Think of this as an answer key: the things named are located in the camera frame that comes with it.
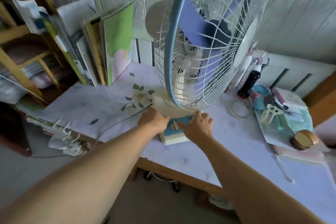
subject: blue control panel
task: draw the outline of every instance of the blue control panel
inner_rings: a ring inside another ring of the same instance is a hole
[[[178,130],[174,130],[171,128],[171,124],[174,122],[174,121],[182,121],[183,123],[185,124],[189,124],[190,122],[190,119],[193,118],[193,115],[190,115],[190,116],[184,116],[184,117],[181,117],[181,118],[176,118],[176,119],[171,119],[168,121],[168,124],[167,124],[167,128],[166,130],[163,132],[163,135],[164,136],[170,136],[170,135],[174,135],[174,134],[178,134],[178,133],[183,133],[183,130],[182,129],[178,129]]]

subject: floor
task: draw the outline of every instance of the floor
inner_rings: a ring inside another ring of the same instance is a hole
[[[48,148],[49,136],[37,126],[26,125],[34,156],[55,156],[61,152]],[[0,146],[0,209],[39,180],[71,162],[70,157],[25,158]],[[154,178],[146,181],[139,172],[135,181],[126,182],[110,210],[108,223],[238,223],[215,212],[195,206],[196,190],[181,184],[176,193],[171,185]]]

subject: black bottle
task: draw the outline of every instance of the black bottle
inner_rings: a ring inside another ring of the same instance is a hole
[[[247,78],[246,82],[242,86],[240,90],[238,90],[238,97],[245,99],[250,96],[250,92],[254,84],[258,81],[260,78],[261,73],[256,70],[252,70],[251,73],[249,74],[249,77]]]

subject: desk surface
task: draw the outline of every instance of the desk surface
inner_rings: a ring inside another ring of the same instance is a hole
[[[141,115],[137,114],[129,118],[131,113],[120,111],[124,102],[128,102],[127,100],[121,102],[120,99],[125,99],[125,96],[132,94],[122,87],[126,84],[132,87],[133,78],[129,76],[130,73],[141,75],[136,76],[136,79],[134,77],[134,80],[137,80],[138,85],[144,85],[146,92],[161,86],[156,68],[131,63],[111,87],[76,84],[42,113],[40,112],[39,116],[51,122],[59,118],[70,120],[71,129],[93,138],[99,137],[101,132],[106,130],[99,139],[108,141],[134,127]],[[233,101],[237,101],[236,96],[223,93],[213,105],[204,110],[214,119],[213,136],[242,161],[266,176],[325,222],[336,223],[336,186],[328,166],[305,164],[281,158],[285,169],[295,181],[294,184],[288,182],[275,159],[271,146],[266,143],[256,118],[239,121],[229,114],[227,108]],[[106,110],[109,109],[116,110],[116,113],[107,114]],[[99,121],[89,125],[90,121],[97,117]],[[111,117],[115,125],[109,128]],[[190,141],[165,146],[157,136],[145,147],[141,157],[221,186],[207,157]]]

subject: person's left hand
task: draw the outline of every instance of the person's left hand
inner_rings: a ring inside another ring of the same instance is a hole
[[[138,125],[148,125],[149,129],[153,129],[155,134],[165,131],[167,128],[169,116],[163,117],[153,107],[149,107],[146,112],[141,115]]]

